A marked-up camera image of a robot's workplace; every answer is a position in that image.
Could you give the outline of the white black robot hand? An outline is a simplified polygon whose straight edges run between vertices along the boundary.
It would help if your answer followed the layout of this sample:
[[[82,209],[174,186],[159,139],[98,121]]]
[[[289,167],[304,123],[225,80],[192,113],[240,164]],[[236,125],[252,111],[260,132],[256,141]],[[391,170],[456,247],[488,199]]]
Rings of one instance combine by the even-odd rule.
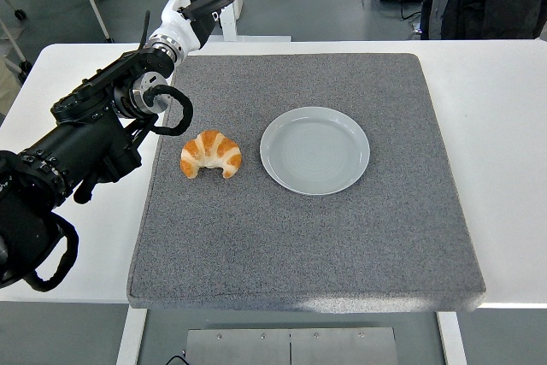
[[[189,53],[204,47],[225,10],[237,1],[168,0],[161,25],[143,47],[162,50],[174,62],[182,62]]]

